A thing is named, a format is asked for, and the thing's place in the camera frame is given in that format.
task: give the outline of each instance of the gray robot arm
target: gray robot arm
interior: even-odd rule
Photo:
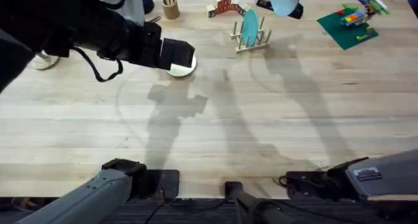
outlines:
[[[92,224],[135,195],[146,166],[114,159],[90,181],[55,200],[17,224]]]
[[[418,200],[418,150],[356,159],[326,172],[289,171],[279,183],[291,199],[304,194],[333,201]]]

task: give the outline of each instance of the label sticker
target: label sticker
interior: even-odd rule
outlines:
[[[357,169],[353,172],[360,182],[382,179],[381,174],[376,167]]]

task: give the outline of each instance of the wooden tabletop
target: wooden tabletop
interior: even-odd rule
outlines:
[[[163,36],[196,48],[193,76],[125,63],[98,83],[77,54],[49,71],[28,66],[0,95],[0,197],[61,196],[118,157],[180,171],[181,197],[222,197],[227,180],[259,197],[288,170],[327,169],[418,147],[418,20],[406,0],[377,38],[343,51],[316,19],[356,0],[302,0],[301,20],[249,3],[271,48],[236,55],[236,12],[206,17],[213,0],[178,0]],[[147,19],[162,15],[161,0]],[[117,66],[88,53],[103,76]]]

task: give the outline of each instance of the green lego baseplate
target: green lego baseplate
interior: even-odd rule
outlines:
[[[374,31],[374,29],[368,32],[367,27],[369,25],[366,22],[355,26],[342,25],[340,22],[341,19],[352,14],[354,10],[345,8],[343,11],[343,15],[339,15],[334,12],[317,20],[343,50],[347,50],[348,48],[356,46],[364,41],[368,41],[379,35],[376,31]],[[363,37],[365,35],[369,35],[369,37],[357,40],[357,37]]]

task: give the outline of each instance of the wooden cup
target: wooden cup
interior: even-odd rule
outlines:
[[[180,11],[178,10],[177,0],[173,0],[173,5],[167,5],[166,1],[163,0],[164,15],[167,19],[173,20],[179,17]]]

